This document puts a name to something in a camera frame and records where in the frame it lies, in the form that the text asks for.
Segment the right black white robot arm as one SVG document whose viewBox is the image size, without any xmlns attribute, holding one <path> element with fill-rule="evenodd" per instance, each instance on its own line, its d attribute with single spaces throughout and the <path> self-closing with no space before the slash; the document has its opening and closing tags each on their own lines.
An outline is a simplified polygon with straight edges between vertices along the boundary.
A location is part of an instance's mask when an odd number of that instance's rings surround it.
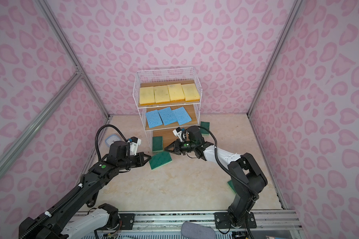
<svg viewBox="0 0 359 239">
<path fill-rule="evenodd" d="M 194 152 L 196 158 L 216 163 L 230 176 L 236 195 L 227 209 L 229 225 L 248 230 L 256 228 L 251 210 L 268 181 L 253 155 L 231 153 L 219 148 L 213 133 L 199 125 L 178 127 L 173 134 L 177 139 L 165 147 L 166 152 L 176 155 Z"/>
</svg>

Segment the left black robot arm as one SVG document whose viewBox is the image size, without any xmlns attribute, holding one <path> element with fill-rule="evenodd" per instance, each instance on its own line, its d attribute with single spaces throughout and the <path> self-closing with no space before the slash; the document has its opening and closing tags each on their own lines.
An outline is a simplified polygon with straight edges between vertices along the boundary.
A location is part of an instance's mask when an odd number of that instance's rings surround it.
<svg viewBox="0 0 359 239">
<path fill-rule="evenodd" d="M 36 219 L 30 217 L 19 226 L 20 239 L 80 239 L 97 229 L 115 229 L 120 226 L 118 209 L 108 204 L 99 206 L 90 215 L 71 224 L 69 221 L 83 206 L 94 206 L 98 192 L 119 173 L 144 166 L 151 156 L 130 150 L 132 141 L 116 141 L 95 163 L 88 173 L 81 176 L 78 185 L 54 206 Z"/>
</svg>

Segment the blue sponge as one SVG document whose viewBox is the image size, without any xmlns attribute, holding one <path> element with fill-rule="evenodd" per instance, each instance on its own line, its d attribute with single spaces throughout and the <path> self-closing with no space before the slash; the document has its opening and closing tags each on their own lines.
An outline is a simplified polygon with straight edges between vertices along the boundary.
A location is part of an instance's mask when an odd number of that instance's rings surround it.
<svg viewBox="0 0 359 239">
<path fill-rule="evenodd" d="M 172 110 L 172 112 L 173 112 L 173 114 L 177 120 L 177 123 L 179 125 L 187 124 L 192 121 L 190 115 L 188 114 L 188 112 L 186 111 L 186 109 L 184 107 L 174 109 L 174 110 Z"/>
<path fill-rule="evenodd" d="M 153 110 L 146 112 L 146 120 L 148 122 L 149 128 L 154 128 L 163 125 L 160 114 L 158 110 Z"/>
<path fill-rule="evenodd" d="M 177 120 L 172 112 L 172 109 L 170 107 L 163 108 L 161 110 L 158 110 L 161 120 L 165 126 L 176 123 Z"/>
</svg>

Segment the yellow sponge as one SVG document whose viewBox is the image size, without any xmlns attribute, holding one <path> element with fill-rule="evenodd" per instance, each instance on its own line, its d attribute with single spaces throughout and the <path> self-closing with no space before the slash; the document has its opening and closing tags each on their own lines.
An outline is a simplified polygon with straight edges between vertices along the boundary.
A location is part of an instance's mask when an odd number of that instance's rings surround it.
<svg viewBox="0 0 359 239">
<path fill-rule="evenodd" d="M 180 102 L 185 100 L 183 89 L 180 83 L 168 85 L 168 92 L 171 102 Z"/>
<path fill-rule="evenodd" d="M 141 87 L 139 94 L 139 104 L 142 106 L 153 105 L 155 103 L 154 87 Z"/>
<path fill-rule="evenodd" d="M 165 104 L 171 101 L 167 85 L 154 86 L 154 95 L 156 104 Z"/>
<path fill-rule="evenodd" d="M 195 83 L 182 84 L 181 87 L 186 102 L 198 102 L 200 100 L 200 94 Z"/>
</svg>

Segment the green sponge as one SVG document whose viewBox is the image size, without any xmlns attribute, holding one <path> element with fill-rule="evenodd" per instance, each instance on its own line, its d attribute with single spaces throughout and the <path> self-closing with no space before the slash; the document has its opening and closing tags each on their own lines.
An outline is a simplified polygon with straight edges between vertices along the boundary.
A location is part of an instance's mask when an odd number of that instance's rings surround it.
<svg viewBox="0 0 359 239">
<path fill-rule="evenodd" d="M 234 189 L 234 185 L 233 185 L 233 183 L 232 183 L 231 180 L 229 180 L 229 181 L 227 182 L 227 185 L 228 185 L 229 188 L 232 190 L 232 192 L 233 192 L 234 194 L 236 194 L 236 191 L 235 191 L 235 189 Z"/>
<path fill-rule="evenodd" d="M 206 122 L 206 121 L 202 121 L 200 122 L 200 132 L 202 135 L 209 135 L 209 127 L 210 127 L 210 122 Z"/>
<path fill-rule="evenodd" d="M 152 140 L 152 153 L 160 153 L 164 151 L 163 148 L 163 137 L 154 136 Z"/>
<path fill-rule="evenodd" d="M 163 151 L 152 156 L 152 158 L 149 161 L 149 165 L 152 170 L 155 170 L 170 162 L 172 162 L 171 154 L 169 152 Z"/>
</svg>

